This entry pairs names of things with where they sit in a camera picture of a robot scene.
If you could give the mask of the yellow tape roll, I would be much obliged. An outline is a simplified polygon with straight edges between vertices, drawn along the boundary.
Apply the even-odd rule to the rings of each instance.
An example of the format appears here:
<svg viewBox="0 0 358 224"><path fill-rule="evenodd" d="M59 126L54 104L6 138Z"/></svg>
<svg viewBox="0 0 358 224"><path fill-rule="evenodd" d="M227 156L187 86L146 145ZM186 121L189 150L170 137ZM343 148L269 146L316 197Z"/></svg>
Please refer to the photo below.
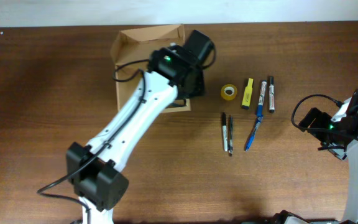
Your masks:
<svg viewBox="0 0 358 224"><path fill-rule="evenodd" d="M221 88L221 97L226 101L234 100L237 96L237 88L233 84L226 84Z"/></svg>

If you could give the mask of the brown cardboard box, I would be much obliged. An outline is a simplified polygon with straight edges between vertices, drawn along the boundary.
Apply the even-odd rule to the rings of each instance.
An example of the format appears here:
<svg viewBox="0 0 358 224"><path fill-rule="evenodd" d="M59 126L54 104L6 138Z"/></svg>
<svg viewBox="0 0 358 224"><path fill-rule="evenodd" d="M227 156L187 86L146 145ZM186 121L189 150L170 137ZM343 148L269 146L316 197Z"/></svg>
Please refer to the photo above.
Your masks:
<svg viewBox="0 0 358 224"><path fill-rule="evenodd" d="M122 30L113 42L110 54L115 65L114 68L118 68L129 62L149 59L154 50L169 47L171 43L182 45L184 41L185 26L183 24ZM116 78L120 80L130 78L138 68L145 70L146 67L146 62L125 66L116 73ZM131 97L138 86L140 77L137 75L133 80L124 83L116 82L118 110L121 110ZM170 105L163 110L163 113L191 111L189 99L186 101L175 100L174 103L181 106Z"/></svg>

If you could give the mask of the yellow highlighter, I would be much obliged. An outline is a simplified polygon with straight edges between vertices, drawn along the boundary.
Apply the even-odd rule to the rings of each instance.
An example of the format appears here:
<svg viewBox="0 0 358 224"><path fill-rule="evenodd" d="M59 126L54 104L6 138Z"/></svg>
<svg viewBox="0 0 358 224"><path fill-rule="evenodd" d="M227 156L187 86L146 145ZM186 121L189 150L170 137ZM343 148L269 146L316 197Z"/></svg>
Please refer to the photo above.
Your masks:
<svg viewBox="0 0 358 224"><path fill-rule="evenodd" d="M254 79L248 78L246 81L246 86L244 88L244 94L243 94L243 99L242 99L242 104L241 104L242 109L248 110L250 107L252 91L253 91L253 84L254 84Z"/></svg>

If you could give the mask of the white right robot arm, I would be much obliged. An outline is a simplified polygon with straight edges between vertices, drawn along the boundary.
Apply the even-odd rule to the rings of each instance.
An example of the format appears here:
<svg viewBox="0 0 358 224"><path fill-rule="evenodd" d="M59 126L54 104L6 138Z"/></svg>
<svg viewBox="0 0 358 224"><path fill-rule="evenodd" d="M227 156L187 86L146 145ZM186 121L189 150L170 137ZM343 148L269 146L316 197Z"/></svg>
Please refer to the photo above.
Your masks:
<svg viewBox="0 0 358 224"><path fill-rule="evenodd" d="M319 140L320 151L329 151L338 159L349 163L349 188L342 220L358 223L358 89L343 102L322 94L307 96L300 102L314 96L331 100L339 110L334 116L330 116L312 108L299 123L295 123L295 113L300 106L297 104L291 115L291 123Z"/></svg>

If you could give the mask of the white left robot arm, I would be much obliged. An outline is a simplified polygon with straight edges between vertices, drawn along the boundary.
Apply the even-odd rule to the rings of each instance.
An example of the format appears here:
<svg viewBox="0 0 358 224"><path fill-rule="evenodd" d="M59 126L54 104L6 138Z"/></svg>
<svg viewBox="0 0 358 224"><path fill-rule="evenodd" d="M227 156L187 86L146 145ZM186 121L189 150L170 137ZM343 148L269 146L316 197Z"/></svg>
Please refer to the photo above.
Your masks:
<svg viewBox="0 0 358 224"><path fill-rule="evenodd" d="M213 41L193 30L184 45L151 53L139 84L112 121L85 146L67 150L68 181L83 207L82 223L112 223L112 211L126 192L122 175L136 144L162 111L176 100L204 95L203 71Z"/></svg>

